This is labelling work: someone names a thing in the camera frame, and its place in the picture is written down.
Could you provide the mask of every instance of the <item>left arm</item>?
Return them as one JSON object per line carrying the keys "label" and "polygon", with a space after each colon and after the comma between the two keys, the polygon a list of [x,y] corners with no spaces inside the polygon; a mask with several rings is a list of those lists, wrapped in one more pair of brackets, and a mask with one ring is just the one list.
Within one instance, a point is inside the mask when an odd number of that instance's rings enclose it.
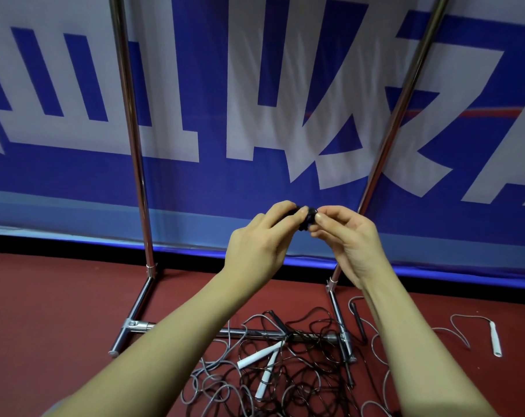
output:
{"label": "left arm", "polygon": [[218,331],[284,263],[307,208],[280,202],[234,231],[225,266],[49,417],[165,416]]}

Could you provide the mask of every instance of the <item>forearm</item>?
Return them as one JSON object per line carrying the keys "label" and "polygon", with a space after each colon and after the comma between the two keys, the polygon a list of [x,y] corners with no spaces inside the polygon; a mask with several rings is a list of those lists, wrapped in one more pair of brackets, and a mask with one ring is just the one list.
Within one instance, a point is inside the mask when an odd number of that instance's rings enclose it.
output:
{"label": "forearm", "polygon": [[364,286],[404,417],[496,415],[391,269]]}
{"label": "forearm", "polygon": [[218,274],[56,409],[54,416],[165,416],[225,322],[243,305]]}

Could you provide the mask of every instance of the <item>black baseboard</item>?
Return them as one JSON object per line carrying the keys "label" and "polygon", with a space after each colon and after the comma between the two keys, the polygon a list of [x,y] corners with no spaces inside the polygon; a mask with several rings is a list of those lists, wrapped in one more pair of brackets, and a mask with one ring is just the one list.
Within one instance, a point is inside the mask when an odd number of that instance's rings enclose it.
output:
{"label": "black baseboard", "polygon": [[[0,236],[0,253],[145,265],[145,253],[139,249],[41,238]],[[223,259],[168,252],[155,252],[155,261],[158,266],[162,268],[210,273],[217,273],[224,266]],[[282,266],[274,278],[287,281],[325,284],[331,275],[332,271],[326,269]],[[409,292],[525,304],[525,289],[523,288],[466,284],[463,282],[449,282],[406,276],[401,277],[400,281]],[[350,286],[351,282],[342,275],[338,284]]]}

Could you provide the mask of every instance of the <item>right arm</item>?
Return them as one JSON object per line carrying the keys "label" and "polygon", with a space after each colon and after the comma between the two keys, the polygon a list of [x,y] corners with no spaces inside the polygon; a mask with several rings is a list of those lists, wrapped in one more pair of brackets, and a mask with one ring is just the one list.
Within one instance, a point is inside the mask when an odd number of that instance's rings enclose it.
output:
{"label": "right arm", "polygon": [[497,415],[421,315],[369,219],[342,206],[323,206],[310,231],[326,241],[342,271],[363,290],[404,417]]}

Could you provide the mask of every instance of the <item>hand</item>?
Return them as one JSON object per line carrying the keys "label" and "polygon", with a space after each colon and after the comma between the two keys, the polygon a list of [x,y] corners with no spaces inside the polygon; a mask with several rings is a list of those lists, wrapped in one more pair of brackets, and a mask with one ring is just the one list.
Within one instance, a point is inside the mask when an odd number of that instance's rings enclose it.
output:
{"label": "hand", "polygon": [[393,273],[375,224],[344,206],[322,206],[309,227],[312,237],[330,246],[337,263],[353,284],[362,289],[376,275]]}
{"label": "hand", "polygon": [[304,206],[280,221],[295,207],[290,201],[276,203],[232,233],[223,273],[246,295],[256,293],[284,264],[291,239],[309,210]]}

